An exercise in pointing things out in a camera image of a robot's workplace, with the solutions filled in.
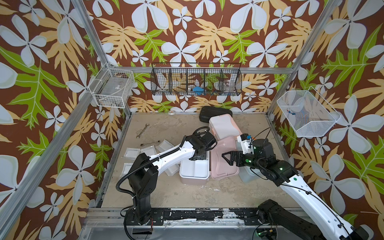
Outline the blue orange first aid kit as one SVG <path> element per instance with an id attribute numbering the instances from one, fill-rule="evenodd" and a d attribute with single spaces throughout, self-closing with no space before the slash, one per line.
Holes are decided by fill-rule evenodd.
<path id="1" fill-rule="evenodd" d="M 241 147 L 240 147 L 239 143 L 238 143 L 238 150 L 243 152 L 241 150 Z M 262 178 L 262 174 L 261 174 L 260 170 L 252 169 L 250 167 L 240 167 L 239 176 L 240 176 L 241 180 L 245 184 L 250 183 L 251 181 L 258 180 L 258 179 Z"/>

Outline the pink first aid kit box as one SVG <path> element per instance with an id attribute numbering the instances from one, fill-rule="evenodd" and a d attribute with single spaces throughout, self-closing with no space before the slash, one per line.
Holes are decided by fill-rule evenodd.
<path id="1" fill-rule="evenodd" d="M 218 141 L 218 145 L 208 152 L 210 154 L 210 176 L 214 180 L 221 180 L 224 178 L 236 176 L 240 169 L 237 166 L 230 166 L 223 158 L 222 154 L 235 151 L 236 147 L 236 138 L 227 137 Z M 205 185 L 207 180 L 193 180 L 193 179 L 184 179 L 180 176 L 181 182 L 185 185 Z"/>

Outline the white tray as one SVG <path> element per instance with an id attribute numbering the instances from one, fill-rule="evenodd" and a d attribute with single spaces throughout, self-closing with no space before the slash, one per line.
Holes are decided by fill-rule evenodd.
<path id="1" fill-rule="evenodd" d="M 184 179 L 207 180 L 210 176 L 210 154 L 205 160 L 181 161 L 179 174 Z"/>

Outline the white first aid kit box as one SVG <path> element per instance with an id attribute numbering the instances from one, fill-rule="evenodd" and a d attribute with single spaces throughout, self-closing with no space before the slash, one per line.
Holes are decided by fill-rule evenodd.
<path id="1" fill-rule="evenodd" d="M 237 137 L 242 134 L 240 128 L 230 114 L 210 118 L 209 128 L 218 141 L 227 137 Z"/>

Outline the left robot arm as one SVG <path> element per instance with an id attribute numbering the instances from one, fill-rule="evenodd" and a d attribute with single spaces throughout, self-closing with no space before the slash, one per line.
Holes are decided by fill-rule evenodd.
<path id="1" fill-rule="evenodd" d="M 179 145 L 160 154 L 139 154 L 129 172 L 116 184 L 118 192 L 132 197 L 134 221 L 144 225 L 150 220 L 151 193 L 157 186 L 160 174 L 177 164 L 187 164 L 188 167 L 208 164 L 208 152 L 213 150 L 217 143 L 214 135 L 210 133 L 210 128 L 205 126 L 189 136 L 184 136 Z"/>

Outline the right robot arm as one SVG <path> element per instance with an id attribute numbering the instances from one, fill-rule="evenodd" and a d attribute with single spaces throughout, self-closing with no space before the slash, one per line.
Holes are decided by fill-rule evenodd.
<path id="1" fill-rule="evenodd" d="M 278 160 L 267 139 L 251 140 L 240 136 L 242 149 L 222 154 L 230 166 L 257 169 L 269 181 L 289 194 L 312 219 L 308 223 L 283 210 L 272 200 L 258 206 L 261 223 L 276 223 L 304 240 L 367 240 L 369 233 L 361 226 L 353 227 L 333 211 L 308 186 L 288 162 Z"/>

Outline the black plastic case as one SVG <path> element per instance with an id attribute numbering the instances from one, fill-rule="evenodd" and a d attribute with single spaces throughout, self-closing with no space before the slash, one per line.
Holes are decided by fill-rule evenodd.
<path id="1" fill-rule="evenodd" d="M 233 113 L 231 110 L 216 108 L 213 106 L 204 106 L 201 108 L 201 111 L 199 114 L 199 120 L 203 123 L 208 123 L 210 118 L 225 115 L 225 114 L 229 114 L 231 117 L 233 116 Z"/>

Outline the blue object in basket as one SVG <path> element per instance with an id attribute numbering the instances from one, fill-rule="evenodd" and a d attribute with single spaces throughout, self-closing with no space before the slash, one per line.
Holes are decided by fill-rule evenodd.
<path id="1" fill-rule="evenodd" d="M 193 88 L 193 93 L 195 94 L 195 96 L 203 95 L 204 92 L 205 92 L 204 89 L 201 87 L 194 87 Z"/>

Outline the large steel wrench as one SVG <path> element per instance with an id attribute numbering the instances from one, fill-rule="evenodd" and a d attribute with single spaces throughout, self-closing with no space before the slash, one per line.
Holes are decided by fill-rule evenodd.
<path id="1" fill-rule="evenodd" d="M 150 126 L 150 124 L 146 124 L 145 127 L 140 131 L 140 133 L 136 136 L 137 139 L 139 139 L 143 133 L 146 131 L 146 129 Z"/>

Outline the small steel wrench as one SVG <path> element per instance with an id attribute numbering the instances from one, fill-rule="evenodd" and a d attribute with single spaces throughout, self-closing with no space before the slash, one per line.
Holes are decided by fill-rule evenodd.
<path id="1" fill-rule="evenodd" d="M 161 141 L 159 140 L 159 141 L 154 141 L 154 142 L 150 142 L 150 143 L 144 143 L 144 144 L 141 144 L 141 147 L 143 147 L 143 146 L 149 146 L 149 145 L 154 145 L 154 144 L 158 144 L 158 143 L 160 143 Z"/>

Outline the white mesh basket right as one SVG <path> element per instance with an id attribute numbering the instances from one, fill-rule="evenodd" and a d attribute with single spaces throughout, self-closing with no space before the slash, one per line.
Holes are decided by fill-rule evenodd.
<path id="1" fill-rule="evenodd" d="M 313 87 L 285 92 L 277 104 L 299 138 L 324 137 L 341 114 Z"/>

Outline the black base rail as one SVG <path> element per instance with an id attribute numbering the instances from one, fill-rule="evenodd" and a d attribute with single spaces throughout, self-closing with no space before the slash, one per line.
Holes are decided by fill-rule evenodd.
<path id="1" fill-rule="evenodd" d="M 230 220 L 244 223 L 246 226 L 259 226 L 263 222 L 257 208 L 152 208 L 149 215 L 140 222 L 133 210 L 124 219 L 127 226 L 164 226 L 171 221 L 219 223 Z"/>

